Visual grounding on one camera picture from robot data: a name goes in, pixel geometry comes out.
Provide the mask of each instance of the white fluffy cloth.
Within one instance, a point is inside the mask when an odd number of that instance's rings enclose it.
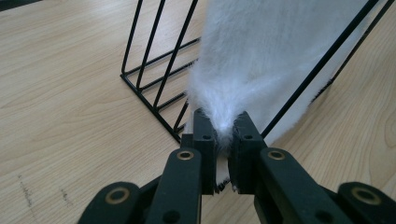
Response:
[[[202,108],[218,134],[218,183],[233,123],[247,111],[259,132],[309,74],[366,0],[209,0],[199,60],[189,74],[191,112]],[[361,37],[349,37],[265,138],[271,145],[303,115]],[[192,132],[192,113],[186,133]]]

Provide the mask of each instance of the wooden surface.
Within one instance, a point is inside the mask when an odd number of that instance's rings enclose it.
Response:
[[[143,53],[156,2],[145,4],[134,55]],[[154,50],[174,45],[186,9],[176,2]],[[143,186],[162,173],[177,143],[119,77],[135,4],[48,0],[0,12],[0,223],[76,223],[102,187]],[[199,34],[203,8],[205,1],[188,37]],[[329,189],[360,181],[396,199],[395,24],[393,6],[275,143]],[[259,222],[252,197],[230,188],[204,196],[202,216]]]

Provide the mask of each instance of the wood grain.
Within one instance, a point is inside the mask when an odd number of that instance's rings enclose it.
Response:
[[[188,3],[167,1],[153,56],[174,46]],[[119,77],[135,5],[44,0],[0,12],[0,223],[76,223],[102,187],[148,183],[177,148]],[[157,6],[145,1],[133,57],[143,55]],[[187,38],[200,34],[204,8]],[[360,181],[396,199],[394,24],[396,6],[275,143],[329,189]],[[204,196],[203,223],[259,220],[252,197],[227,188]]]

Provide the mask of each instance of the black wire rack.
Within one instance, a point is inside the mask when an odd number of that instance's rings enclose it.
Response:
[[[139,97],[139,99],[144,103],[144,105],[148,108],[148,110],[157,118],[157,120],[163,125],[163,127],[178,141],[180,142],[180,133],[184,129],[183,118],[188,110],[188,101],[186,99],[186,92],[183,90],[178,90],[179,88],[174,88],[171,90],[173,94],[169,99],[163,99],[163,93],[166,88],[169,87],[169,79],[183,76],[187,73],[187,69],[193,64],[193,62],[197,59],[197,51],[193,55],[195,58],[192,60],[186,61],[181,65],[176,66],[176,60],[178,55],[187,51],[191,48],[196,48],[196,46],[200,42],[200,38],[196,37],[189,41],[184,41],[183,39],[188,31],[189,24],[191,22],[191,18],[193,16],[194,10],[196,9],[198,0],[192,0],[190,7],[188,8],[187,16],[182,24],[181,30],[178,34],[177,42],[175,46],[162,53],[159,56],[156,56],[149,60],[149,54],[153,47],[153,42],[155,39],[155,35],[159,29],[159,24],[161,17],[163,15],[163,11],[165,8],[166,0],[161,0],[158,5],[158,9],[152,24],[152,28],[149,32],[148,43],[144,50],[144,56],[141,61],[141,64],[137,67],[128,70],[126,69],[129,55],[131,52],[131,48],[133,45],[133,39],[137,27],[137,22],[139,20],[139,16],[141,14],[143,0],[138,0],[136,11],[134,14],[134,21],[132,23],[131,33],[128,38],[127,47],[125,50],[125,55],[122,62],[121,68],[121,78],[126,82],[126,84],[132,89],[132,91]],[[366,36],[370,34],[382,16],[386,13],[386,11],[390,8],[394,0],[388,0],[381,7],[379,12],[376,14],[372,23],[368,26],[367,30],[353,48],[353,50],[349,53],[344,63],[340,66],[332,80],[329,81],[328,85],[319,93],[321,94],[323,91],[329,87],[341,71],[344,69],[346,64],[349,62],[351,57],[354,55],[356,50],[360,47],[361,43],[364,41]],[[346,29],[341,33],[332,46],[327,50],[327,52],[323,55],[317,65],[312,69],[312,71],[307,75],[306,79],[301,83],[299,88],[294,92],[294,94],[289,98],[289,100],[284,104],[284,106],[279,110],[273,120],[269,123],[269,125],[262,132],[262,137],[264,138],[271,130],[276,126],[276,124],[280,121],[283,115],[288,111],[288,109],[292,106],[292,104],[297,100],[297,98],[301,95],[301,93],[306,89],[306,87],[311,83],[311,81],[315,78],[315,76],[320,72],[320,70],[324,67],[324,65],[330,60],[330,58],[334,55],[334,53],[342,46],[342,44],[347,40],[350,34],[356,29],[359,23],[368,15],[368,13],[378,4],[378,0],[369,0],[364,7],[360,10],[360,12],[355,16],[355,18],[350,22],[350,24],[346,27]],[[152,67],[162,68],[154,71],[156,76],[152,74],[145,74],[145,71]],[[147,83],[143,83],[143,79],[145,77],[149,77]],[[166,110],[172,108],[171,112],[167,114],[172,114],[173,118],[170,118],[169,115],[164,115]]]

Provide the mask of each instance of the wooden table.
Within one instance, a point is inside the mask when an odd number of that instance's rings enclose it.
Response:
[[[143,28],[155,2],[145,3]],[[184,15],[185,3],[169,4],[158,45],[167,46]],[[162,173],[177,142],[119,77],[135,5],[44,0],[0,12],[0,223],[76,223],[102,187],[143,186]],[[329,189],[360,181],[396,199],[395,24],[393,6],[275,143]],[[203,223],[258,223],[252,199],[229,187],[204,196]]]

